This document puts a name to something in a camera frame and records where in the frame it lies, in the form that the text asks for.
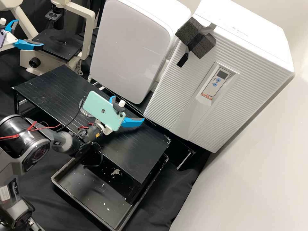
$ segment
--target robotic arm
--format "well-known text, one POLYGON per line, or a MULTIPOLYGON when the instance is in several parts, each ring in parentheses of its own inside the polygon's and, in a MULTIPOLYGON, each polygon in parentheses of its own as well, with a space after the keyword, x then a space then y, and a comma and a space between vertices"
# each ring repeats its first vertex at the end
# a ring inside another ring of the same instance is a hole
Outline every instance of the robotic arm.
POLYGON ((7 226, 4 229, 0 225, 0 231, 24 231, 27 226, 31 226, 32 230, 43 230, 31 218, 34 207, 20 195, 18 175, 28 172, 50 149, 76 155, 86 152, 92 142, 103 135, 100 125, 95 123, 76 135, 42 129, 42 125, 31 131, 31 124, 34 124, 33 120, 19 115, 11 115, 0 121, 1 137, 18 135, 17 138, 4 138, 0 142, 0 221, 7 226))

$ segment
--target display screen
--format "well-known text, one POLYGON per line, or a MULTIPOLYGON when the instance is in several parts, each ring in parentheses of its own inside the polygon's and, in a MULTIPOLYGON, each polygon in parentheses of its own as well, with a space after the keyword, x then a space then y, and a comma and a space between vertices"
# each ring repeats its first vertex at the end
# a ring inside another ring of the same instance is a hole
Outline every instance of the display screen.
POLYGON ((219 72, 217 73, 217 76, 220 77, 220 78, 222 78, 222 79, 225 79, 225 78, 228 76, 228 74, 225 73, 225 72, 223 72, 223 71, 219 71, 219 72))

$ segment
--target black foam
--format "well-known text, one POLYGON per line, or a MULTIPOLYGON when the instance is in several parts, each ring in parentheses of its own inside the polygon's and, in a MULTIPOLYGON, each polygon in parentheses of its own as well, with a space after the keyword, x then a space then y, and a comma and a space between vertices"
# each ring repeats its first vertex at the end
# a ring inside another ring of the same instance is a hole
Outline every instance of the black foam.
POLYGON ((202 29, 204 27, 191 17, 175 34, 199 59, 216 45, 216 39, 210 33, 202 34, 202 29))
POLYGON ((187 46, 203 29, 203 26, 191 17, 180 29, 177 30, 176 36, 187 46))

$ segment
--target purple smartphone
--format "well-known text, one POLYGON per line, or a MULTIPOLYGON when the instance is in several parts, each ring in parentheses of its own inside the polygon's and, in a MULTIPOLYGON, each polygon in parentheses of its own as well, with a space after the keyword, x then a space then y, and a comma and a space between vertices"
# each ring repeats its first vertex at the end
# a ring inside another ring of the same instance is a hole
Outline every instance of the purple smartphone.
POLYGON ((4 29, 1 29, 0 30, 0 49, 3 47, 5 39, 6 39, 6 31, 4 29))

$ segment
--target label sticker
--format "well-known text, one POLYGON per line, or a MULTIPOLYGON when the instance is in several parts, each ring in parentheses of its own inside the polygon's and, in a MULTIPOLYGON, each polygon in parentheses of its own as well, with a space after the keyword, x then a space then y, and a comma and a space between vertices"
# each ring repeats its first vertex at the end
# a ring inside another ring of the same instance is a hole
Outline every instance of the label sticker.
POLYGON ((10 192, 9 192, 9 189, 7 186, 3 186, 0 188, 0 200, 3 202, 3 201, 6 201, 8 199, 10 199, 10 192))

